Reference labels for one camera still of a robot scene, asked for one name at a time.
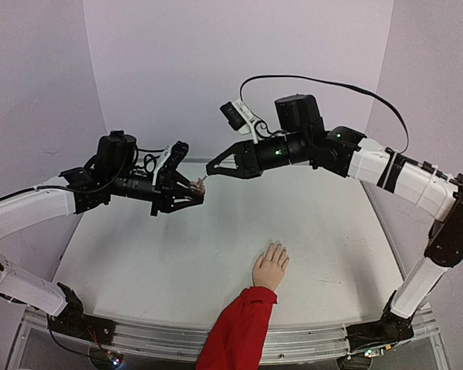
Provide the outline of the glitter nail polish bottle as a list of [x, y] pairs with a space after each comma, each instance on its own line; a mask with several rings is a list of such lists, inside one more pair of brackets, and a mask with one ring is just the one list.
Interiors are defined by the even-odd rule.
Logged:
[[190, 189], [202, 197], [205, 195], [205, 185], [202, 179], [190, 182]]

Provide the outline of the mannequin hand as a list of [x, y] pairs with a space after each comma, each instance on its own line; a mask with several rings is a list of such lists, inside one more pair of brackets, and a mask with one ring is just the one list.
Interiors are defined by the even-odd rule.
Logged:
[[271, 243], [267, 250], [259, 255], [252, 269], [253, 286], [276, 291], [285, 277], [288, 265], [287, 249], [281, 243]]

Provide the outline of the red sleeve forearm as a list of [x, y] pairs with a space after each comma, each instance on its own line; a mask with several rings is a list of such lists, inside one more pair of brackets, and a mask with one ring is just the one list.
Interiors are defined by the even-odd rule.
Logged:
[[197, 369], [257, 369], [277, 295], [246, 288], [219, 315], [196, 362]]

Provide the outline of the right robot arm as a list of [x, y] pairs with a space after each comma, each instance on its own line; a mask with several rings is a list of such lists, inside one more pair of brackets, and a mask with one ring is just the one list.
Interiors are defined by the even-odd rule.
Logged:
[[278, 99], [275, 108], [280, 133], [265, 137], [257, 132], [260, 119], [243, 101], [221, 106], [230, 127], [251, 139], [210, 161], [207, 175], [249, 180], [266, 170], [307, 162], [314, 170], [372, 183], [428, 213], [434, 223], [424, 256], [390, 300], [391, 314], [410, 318], [444, 273], [463, 259], [463, 175], [442, 173], [345, 126], [326, 130], [312, 95]]

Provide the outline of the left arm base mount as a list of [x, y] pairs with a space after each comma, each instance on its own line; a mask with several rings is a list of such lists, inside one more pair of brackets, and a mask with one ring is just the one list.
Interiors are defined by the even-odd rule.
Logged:
[[65, 295], [66, 307], [57, 316], [48, 318], [48, 328], [55, 333], [110, 345], [116, 324], [113, 320], [86, 314], [75, 292], [62, 283], [57, 284]]

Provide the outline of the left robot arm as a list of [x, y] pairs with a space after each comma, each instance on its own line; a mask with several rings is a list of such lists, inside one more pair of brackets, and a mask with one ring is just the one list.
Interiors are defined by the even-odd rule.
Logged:
[[[182, 141], [163, 150], [146, 150], [139, 164], [142, 150], [134, 136], [122, 130], [102, 136], [84, 166], [0, 197], [0, 241], [46, 221], [107, 205], [112, 197], [146, 201], [152, 217], [201, 205], [203, 193], [177, 169], [188, 150]], [[58, 317], [74, 337], [88, 331], [88, 318], [77, 310], [83, 306], [72, 289], [30, 273], [1, 253], [0, 296]]]

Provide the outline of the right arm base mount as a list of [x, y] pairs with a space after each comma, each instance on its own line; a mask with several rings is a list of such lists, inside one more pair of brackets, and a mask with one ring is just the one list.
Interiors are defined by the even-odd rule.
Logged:
[[390, 296], [378, 320], [352, 324], [346, 328], [345, 339], [350, 346], [350, 354], [396, 345], [414, 337], [412, 320], [415, 311], [408, 318], [393, 313], [390, 307], [395, 294], [396, 292]]

